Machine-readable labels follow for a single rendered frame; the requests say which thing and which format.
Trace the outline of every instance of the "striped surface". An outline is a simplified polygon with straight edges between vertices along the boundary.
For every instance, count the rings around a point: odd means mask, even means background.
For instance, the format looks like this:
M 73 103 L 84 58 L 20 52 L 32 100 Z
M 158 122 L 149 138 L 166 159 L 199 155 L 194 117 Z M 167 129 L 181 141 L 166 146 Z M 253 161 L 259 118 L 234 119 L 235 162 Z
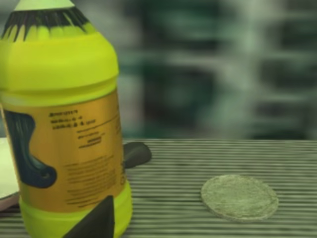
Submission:
M 316 238 L 317 142 L 143 140 L 153 160 L 127 170 L 134 215 L 124 238 Z M 200 201 L 209 178 L 253 176 L 269 184 L 280 206 L 268 220 L 236 224 Z M 18 208 L 0 213 L 1 238 L 28 238 Z

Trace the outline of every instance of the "silver coin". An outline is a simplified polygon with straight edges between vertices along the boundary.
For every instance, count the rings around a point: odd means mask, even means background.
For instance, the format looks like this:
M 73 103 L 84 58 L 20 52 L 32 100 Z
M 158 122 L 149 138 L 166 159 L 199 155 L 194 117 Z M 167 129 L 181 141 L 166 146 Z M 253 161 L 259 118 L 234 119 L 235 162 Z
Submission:
M 269 218 L 278 208 L 278 197 L 267 184 L 249 176 L 222 175 L 202 187 L 203 203 L 217 216 L 235 222 Z

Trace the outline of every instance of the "orange label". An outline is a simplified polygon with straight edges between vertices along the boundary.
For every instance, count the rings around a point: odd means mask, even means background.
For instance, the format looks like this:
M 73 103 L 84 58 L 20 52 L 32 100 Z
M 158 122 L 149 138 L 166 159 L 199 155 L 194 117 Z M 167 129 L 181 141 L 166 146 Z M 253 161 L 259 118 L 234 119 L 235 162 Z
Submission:
M 3 106 L 24 202 L 49 212 L 91 209 L 126 177 L 117 93 L 80 104 Z

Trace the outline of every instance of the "table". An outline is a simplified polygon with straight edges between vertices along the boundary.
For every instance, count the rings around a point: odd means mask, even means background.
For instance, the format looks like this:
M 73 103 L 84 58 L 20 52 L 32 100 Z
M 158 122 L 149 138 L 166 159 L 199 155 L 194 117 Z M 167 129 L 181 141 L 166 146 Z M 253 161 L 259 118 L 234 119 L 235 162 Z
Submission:
M 317 141 L 133 141 L 145 142 L 153 159 L 127 170 L 134 214 L 123 238 L 317 237 Z M 202 205 L 200 189 L 223 174 L 266 182 L 279 209 L 253 224 L 216 217 Z M 0 237 L 28 238 L 17 207 L 0 213 Z

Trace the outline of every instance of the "bottle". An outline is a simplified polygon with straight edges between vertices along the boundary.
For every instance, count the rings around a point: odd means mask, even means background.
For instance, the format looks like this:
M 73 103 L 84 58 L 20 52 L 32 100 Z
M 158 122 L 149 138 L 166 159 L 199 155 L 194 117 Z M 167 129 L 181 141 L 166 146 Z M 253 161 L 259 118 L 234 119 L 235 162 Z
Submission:
M 21 0 L 0 40 L 0 102 L 32 238 L 61 238 L 113 196 L 132 216 L 111 44 L 69 0 Z

